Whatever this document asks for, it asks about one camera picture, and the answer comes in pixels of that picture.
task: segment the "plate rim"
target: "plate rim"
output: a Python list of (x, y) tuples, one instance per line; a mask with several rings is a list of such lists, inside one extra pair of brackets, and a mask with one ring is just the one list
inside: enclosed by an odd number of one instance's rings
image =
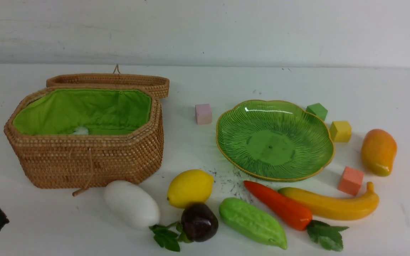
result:
[[(256, 175), (256, 174), (254, 174), (254, 173), (251, 173), (251, 172), (249, 172), (248, 170), (246, 170), (246, 169), (244, 169), (243, 167), (241, 167), (241, 166), (239, 166), (238, 164), (236, 164), (232, 159), (230, 159), (230, 157), (228, 157), (228, 156), (222, 151), (221, 146), (220, 146), (219, 143), (218, 143), (218, 126), (219, 126), (219, 123), (220, 123), (221, 118), (223, 117), (223, 115), (225, 115), (225, 114), (228, 113), (228, 112), (231, 112), (231, 111), (235, 110), (237, 107), (239, 107), (239, 105), (241, 105), (241, 104), (243, 104), (243, 103), (245, 103), (245, 102), (249, 102), (249, 101), (285, 102), (285, 103), (289, 103), (289, 104), (293, 105), (294, 107), (297, 107), (297, 108), (301, 109), (301, 110), (302, 110), (304, 113), (306, 113), (307, 115), (313, 116), (314, 118), (317, 118), (318, 120), (320, 120), (320, 121), (322, 122), (322, 124), (325, 126), (325, 128), (327, 128), (328, 139), (329, 139), (330, 142), (332, 143), (332, 148), (333, 148), (332, 155), (331, 155), (330, 159), (328, 160), (328, 162), (326, 162), (326, 163), (325, 163), (321, 168), (319, 168), (316, 172), (314, 172), (314, 173), (312, 173), (312, 174), (310, 174), (310, 175), (308, 175), (308, 176), (302, 177), (302, 178), (270, 178), (270, 177), (260, 176), (260, 175)], [(304, 110), (304, 109), (301, 108), (300, 106), (298, 106), (298, 105), (296, 105), (296, 104), (294, 104), (294, 103), (292, 103), (292, 102), (283, 101), (283, 100), (269, 100), (269, 101), (266, 101), (266, 100), (252, 99), (252, 100), (245, 100), (245, 101), (242, 101), (242, 102), (236, 104), (233, 108), (227, 110), (226, 112), (223, 112), (223, 113), (219, 116), (218, 120), (216, 121), (216, 136), (215, 136), (215, 141), (216, 141), (216, 145), (218, 146), (218, 149), (219, 149), (219, 151), (221, 152), (221, 154), (222, 154), (229, 162), (231, 162), (231, 164), (233, 164), (235, 167), (237, 167), (237, 168), (238, 168), (239, 170), (241, 170), (242, 172), (244, 172), (244, 173), (246, 173), (246, 174), (248, 174), (248, 175), (250, 175), (250, 176), (253, 176), (253, 177), (256, 177), (256, 178), (260, 178), (261, 180), (270, 180), (270, 181), (278, 181), (278, 182), (294, 182), (294, 181), (306, 180), (307, 178), (311, 178), (311, 177), (313, 177), (313, 176), (319, 174), (321, 171), (323, 171), (323, 170), (325, 169), (325, 167), (327, 167), (327, 166), (333, 161), (333, 158), (335, 158), (335, 142), (333, 142), (333, 140), (332, 140), (332, 135), (331, 135), (331, 133), (330, 133), (330, 129), (328, 128), (327, 124), (326, 124), (322, 119), (320, 119), (319, 117), (317, 117), (316, 115), (314, 115), (314, 114), (312, 114), (312, 113), (309, 113), (309, 112), (306, 112), (306, 110)]]

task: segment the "yellow cube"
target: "yellow cube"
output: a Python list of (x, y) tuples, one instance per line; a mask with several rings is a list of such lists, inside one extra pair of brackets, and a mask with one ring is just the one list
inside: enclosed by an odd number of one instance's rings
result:
[(352, 127), (348, 121), (334, 121), (330, 126), (330, 134), (334, 142), (349, 142), (352, 135)]

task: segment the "green glass plate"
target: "green glass plate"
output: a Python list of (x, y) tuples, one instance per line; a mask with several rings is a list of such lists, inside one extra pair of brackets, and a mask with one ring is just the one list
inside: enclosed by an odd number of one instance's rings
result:
[(319, 173), (335, 155), (327, 125), (286, 101), (249, 100), (223, 113), (216, 144), (240, 170), (292, 182)]

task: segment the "toy banana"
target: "toy banana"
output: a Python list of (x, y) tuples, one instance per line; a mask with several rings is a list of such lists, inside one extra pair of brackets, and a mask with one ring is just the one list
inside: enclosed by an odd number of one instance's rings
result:
[(372, 182), (366, 183), (366, 192), (360, 197), (340, 199), (321, 196), (300, 188), (281, 188), (279, 193), (308, 207), (312, 214), (332, 220), (358, 220), (376, 210), (379, 196)]

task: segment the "foam block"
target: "foam block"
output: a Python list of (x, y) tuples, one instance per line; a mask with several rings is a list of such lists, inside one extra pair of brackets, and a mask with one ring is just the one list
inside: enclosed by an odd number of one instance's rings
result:
[(195, 105), (195, 121), (197, 122), (197, 124), (211, 123), (210, 104)]
[(318, 118), (325, 121), (327, 117), (328, 110), (322, 106), (320, 103), (312, 104), (306, 107), (306, 112), (316, 115)]
[(352, 127), (348, 121), (334, 121), (330, 126), (330, 134), (334, 142), (349, 142), (352, 135)]
[(346, 166), (341, 175), (338, 190), (356, 196), (362, 187), (364, 173), (362, 171)]

